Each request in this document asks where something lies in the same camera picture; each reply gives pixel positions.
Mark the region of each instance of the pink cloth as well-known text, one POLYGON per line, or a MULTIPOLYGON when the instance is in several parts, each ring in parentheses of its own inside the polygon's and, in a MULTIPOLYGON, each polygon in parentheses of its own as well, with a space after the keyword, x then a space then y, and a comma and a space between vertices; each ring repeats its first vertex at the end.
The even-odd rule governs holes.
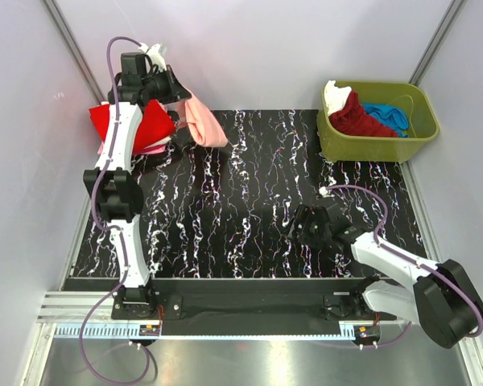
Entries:
POLYGON ((191 99, 185 100, 184 103, 178 103, 175 110, 180 117, 180 123, 177 127, 188 124, 190 134, 197 145, 224 147, 229 142, 211 110, 199 101, 193 93, 191 99))
MULTIPOLYGON (((102 148, 104 147, 104 142, 100 144, 100 147, 98 148, 98 153, 100 154, 102 152, 102 148)), ((133 155, 138 155, 138 154, 160 154, 163 153, 164 150, 167 148, 167 145, 159 145, 159 146, 154 146, 154 147, 149 147, 147 149, 148 151, 143 150, 143 152, 133 154, 133 155)))

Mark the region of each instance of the plastic bin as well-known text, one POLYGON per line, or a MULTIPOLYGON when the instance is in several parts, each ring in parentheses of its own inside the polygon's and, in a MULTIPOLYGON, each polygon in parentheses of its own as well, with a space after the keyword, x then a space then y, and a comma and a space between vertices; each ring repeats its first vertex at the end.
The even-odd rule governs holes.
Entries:
POLYGON ((350 86, 360 102, 394 105, 409 117, 409 138, 357 137, 345 135, 331 126, 326 113, 324 90, 323 109, 319 111, 322 153, 330 161, 405 162, 439 132, 438 122, 426 95, 413 84, 336 81, 337 87, 350 86))

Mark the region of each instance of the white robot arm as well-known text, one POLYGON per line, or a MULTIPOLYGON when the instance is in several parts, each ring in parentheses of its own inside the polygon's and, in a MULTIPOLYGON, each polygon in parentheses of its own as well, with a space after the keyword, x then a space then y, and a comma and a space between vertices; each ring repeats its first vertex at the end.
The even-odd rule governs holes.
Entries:
POLYGON ((436 263, 392 246, 354 227, 337 204, 300 205, 287 235, 313 248, 336 248, 397 282, 375 277, 359 285, 348 304, 419 324, 441 347, 454 346, 483 322, 483 302, 461 265, 452 260, 436 263))
POLYGON ((103 150, 95 169, 84 172, 88 193, 93 197, 93 189, 97 192, 92 205, 111 231, 120 277, 125 278, 112 315, 120 319, 145 318, 157 306, 139 233, 143 193, 131 175, 134 139, 150 101, 167 105, 191 98, 165 63, 161 44, 149 48, 142 43, 139 50, 122 54, 122 72, 114 85, 118 99, 113 90, 108 95, 109 127, 103 150), (148 71, 147 58, 152 64, 148 71))

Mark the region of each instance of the fabric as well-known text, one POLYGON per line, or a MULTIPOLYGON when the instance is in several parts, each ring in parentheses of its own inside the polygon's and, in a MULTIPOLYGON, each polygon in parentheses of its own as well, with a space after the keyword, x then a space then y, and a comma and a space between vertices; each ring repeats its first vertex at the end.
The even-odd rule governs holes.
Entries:
POLYGON ((176 105, 180 122, 177 127, 188 125, 190 134, 197 145, 203 147, 224 147, 228 144, 224 130, 217 119, 199 99, 192 98, 176 105))
MULTIPOLYGON (((100 144, 100 147, 98 148, 97 154, 102 153, 102 149, 104 148, 104 142, 100 144)), ((164 142, 162 145, 154 145, 154 146, 148 146, 145 149, 143 149, 141 152, 134 154, 133 155, 140 155, 140 154, 160 154, 164 153, 165 149, 167 148, 167 143, 164 142)))
MULTIPOLYGON (((105 141, 109 128, 109 104, 89 109, 91 121, 102 141, 105 141)), ((152 146, 175 131, 171 118, 159 105, 158 101, 150 101, 145 108, 134 139, 133 154, 141 154, 143 149, 152 146)))
POLYGON ((361 105, 367 114, 376 118, 383 125, 390 127, 399 137, 408 137, 408 134, 403 132, 403 130, 408 129, 408 118, 401 109, 395 106, 380 105, 377 103, 362 103, 361 105))
POLYGON ((390 127, 365 113, 358 100, 357 92, 351 91, 345 107, 329 117, 332 127, 346 135, 364 137, 397 137, 390 127))
POLYGON ((328 110, 328 117, 345 107, 347 98, 352 91, 350 87, 339 88, 335 86, 335 83, 335 80, 330 80, 324 88, 324 100, 328 110))

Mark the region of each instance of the white wall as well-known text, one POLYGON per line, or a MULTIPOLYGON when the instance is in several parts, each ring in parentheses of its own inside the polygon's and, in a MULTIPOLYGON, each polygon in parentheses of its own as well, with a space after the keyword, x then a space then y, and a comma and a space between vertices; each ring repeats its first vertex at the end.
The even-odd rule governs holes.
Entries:
POLYGON ((39 0, 0 2, 0 386, 17 384, 96 159, 90 93, 39 0))
POLYGON ((444 258, 483 297, 483 0, 464 6, 421 87, 441 127, 414 158, 415 176, 444 258))
POLYGON ((450 0, 57 3, 104 92, 105 46, 128 35, 165 43, 177 78, 211 109, 311 109, 329 78, 407 82, 450 0))

